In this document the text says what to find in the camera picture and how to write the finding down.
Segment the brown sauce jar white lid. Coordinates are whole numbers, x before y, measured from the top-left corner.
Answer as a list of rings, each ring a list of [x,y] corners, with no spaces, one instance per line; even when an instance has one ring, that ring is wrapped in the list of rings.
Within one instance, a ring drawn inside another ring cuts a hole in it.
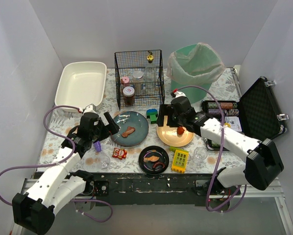
[[[135,101],[135,90],[131,86],[126,86],[123,88],[123,97],[124,97],[124,102],[126,105],[133,105]]]

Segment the silver lid pepper jar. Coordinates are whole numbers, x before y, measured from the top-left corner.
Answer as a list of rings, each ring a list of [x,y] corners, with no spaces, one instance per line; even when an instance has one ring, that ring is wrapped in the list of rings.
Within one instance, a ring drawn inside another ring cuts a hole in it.
[[[143,95],[145,91],[144,73],[141,70],[135,70],[132,73],[132,80],[137,95]]]

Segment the clear glass bottle gold cap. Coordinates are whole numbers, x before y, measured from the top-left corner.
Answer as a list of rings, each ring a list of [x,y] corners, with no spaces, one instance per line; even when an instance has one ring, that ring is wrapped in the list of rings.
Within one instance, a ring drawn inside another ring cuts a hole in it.
[[[156,64],[152,51],[148,51],[147,63],[145,66],[145,82],[146,88],[153,90],[156,82]]]

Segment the pink lid toothpick jar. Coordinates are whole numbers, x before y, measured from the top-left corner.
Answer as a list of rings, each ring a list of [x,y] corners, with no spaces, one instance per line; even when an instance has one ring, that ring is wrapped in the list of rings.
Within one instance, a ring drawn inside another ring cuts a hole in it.
[[[121,77],[121,84],[124,86],[124,87],[127,87],[130,85],[130,78],[128,76],[123,76]]]

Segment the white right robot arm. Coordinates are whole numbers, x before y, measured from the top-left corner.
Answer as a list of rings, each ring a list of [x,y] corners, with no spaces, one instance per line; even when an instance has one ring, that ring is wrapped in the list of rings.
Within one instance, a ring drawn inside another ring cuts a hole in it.
[[[244,166],[218,169],[211,180],[213,191],[247,184],[265,190],[284,169],[272,140],[260,141],[222,125],[210,114],[195,111],[185,96],[160,105],[157,125],[162,127],[164,124],[184,127],[191,133],[217,142],[244,161]]]

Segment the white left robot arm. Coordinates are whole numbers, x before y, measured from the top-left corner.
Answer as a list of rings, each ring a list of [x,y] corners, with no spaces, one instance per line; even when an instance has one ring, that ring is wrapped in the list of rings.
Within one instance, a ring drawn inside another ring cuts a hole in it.
[[[24,194],[12,199],[16,224],[38,234],[46,234],[52,227],[56,214],[77,195],[89,191],[93,177],[78,170],[66,183],[63,180],[82,159],[92,144],[118,133],[119,126],[108,112],[104,113],[105,125],[94,111],[83,112],[79,125],[65,136],[53,162]]]

